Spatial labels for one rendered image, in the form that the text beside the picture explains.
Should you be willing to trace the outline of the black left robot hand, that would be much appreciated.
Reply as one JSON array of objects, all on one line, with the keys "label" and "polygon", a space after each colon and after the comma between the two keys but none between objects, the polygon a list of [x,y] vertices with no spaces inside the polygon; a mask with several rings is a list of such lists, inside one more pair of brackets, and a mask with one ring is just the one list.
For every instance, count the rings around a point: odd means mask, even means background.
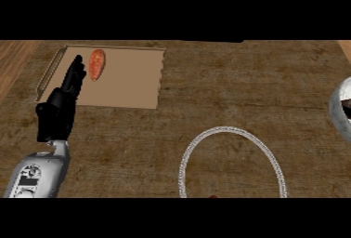
[{"label": "black left robot hand", "polygon": [[52,90],[47,101],[38,103],[36,106],[38,142],[68,139],[74,124],[75,105],[86,76],[87,72],[83,57],[77,55],[68,67],[62,85]]}]

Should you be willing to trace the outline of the orange cupcake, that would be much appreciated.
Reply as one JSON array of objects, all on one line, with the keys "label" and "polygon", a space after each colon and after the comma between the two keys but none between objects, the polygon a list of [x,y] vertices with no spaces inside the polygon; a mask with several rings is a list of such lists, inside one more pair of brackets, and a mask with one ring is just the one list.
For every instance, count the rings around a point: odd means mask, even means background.
[{"label": "orange cupcake", "polygon": [[96,81],[102,75],[106,65],[106,52],[103,49],[96,49],[90,53],[89,58],[89,76],[90,80]]}]

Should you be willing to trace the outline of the white-rimmed clear bowl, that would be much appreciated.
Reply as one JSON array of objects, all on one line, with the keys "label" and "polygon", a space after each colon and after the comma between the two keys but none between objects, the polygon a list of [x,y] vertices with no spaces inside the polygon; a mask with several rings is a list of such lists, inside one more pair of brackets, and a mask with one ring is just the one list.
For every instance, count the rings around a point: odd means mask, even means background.
[{"label": "white-rimmed clear bowl", "polygon": [[283,177],[283,171],[282,167],[279,164],[279,161],[276,159],[276,156],[273,152],[270,151],[269,147],[264,145],[263,141],[243,129],[235,127],[235,126],[215,126],[210,128],[207,131],[204,131],[195,139],[190,141],[186,151],[183,154],[182,162],[180,162],[180,167],[179,167],[179,194],[180,198],[186,198],[186,166],[190,158],[190,154],[193,153],[193,150],[199,143],[202,142],[204,139],[207,139],[210,136],[220,134],[220,133],[230,133],[241,135],[245,137],[261,149],[269,162],[273,166],[273,170],[276,173],[276,178],[277,178],[277,183],[279,183],[279,192],[280,192],[280,198],[288,198],[288,188],[286,188],[286,182],[285,182],[285,177]]}]

